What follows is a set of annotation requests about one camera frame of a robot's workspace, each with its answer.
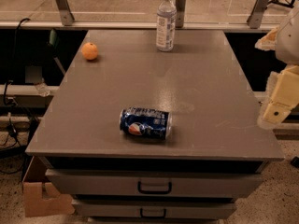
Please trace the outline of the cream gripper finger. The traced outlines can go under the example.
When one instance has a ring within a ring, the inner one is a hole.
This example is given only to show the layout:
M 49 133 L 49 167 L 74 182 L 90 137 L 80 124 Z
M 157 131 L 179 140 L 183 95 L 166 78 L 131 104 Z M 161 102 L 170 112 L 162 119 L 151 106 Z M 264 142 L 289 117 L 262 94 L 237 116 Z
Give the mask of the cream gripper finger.
M 299 66 L 287 65 L 280 73 L 270 73 L 257 124 L 262 129 L 275 129 L 298 105 Z
M 255 43 L 255 48 L 268 51 L 276 49 L 278 28 L 273 28 L 270 32 L 264 35 Z

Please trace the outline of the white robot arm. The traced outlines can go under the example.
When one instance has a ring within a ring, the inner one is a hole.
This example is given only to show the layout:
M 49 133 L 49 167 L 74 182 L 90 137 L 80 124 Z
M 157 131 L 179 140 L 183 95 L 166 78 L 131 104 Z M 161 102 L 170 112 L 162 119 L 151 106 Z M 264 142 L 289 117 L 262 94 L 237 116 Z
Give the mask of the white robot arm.
M 257 119 L 261 128 L 272 130 L 299 105 L 299 8 L 293 8 L 278 27 L 256 42 L 255 48 L 273 50 L 286 64 L 279 73 L 270 73 Z

